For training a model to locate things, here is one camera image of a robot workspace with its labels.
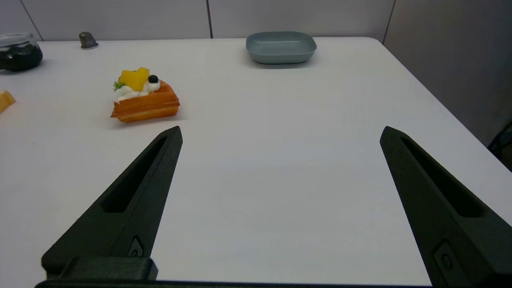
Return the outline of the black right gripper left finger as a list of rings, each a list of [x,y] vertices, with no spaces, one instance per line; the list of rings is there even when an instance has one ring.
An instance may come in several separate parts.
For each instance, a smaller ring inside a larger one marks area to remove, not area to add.
[[[47,276],[75,257],[149,257],[183,144],[161,132],[42,256]]]

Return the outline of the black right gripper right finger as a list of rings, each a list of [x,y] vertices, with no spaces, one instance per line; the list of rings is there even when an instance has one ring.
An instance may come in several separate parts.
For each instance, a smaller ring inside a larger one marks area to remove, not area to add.
[[[511,226],[402,131],[379,143],[432,286],[510,288]]]

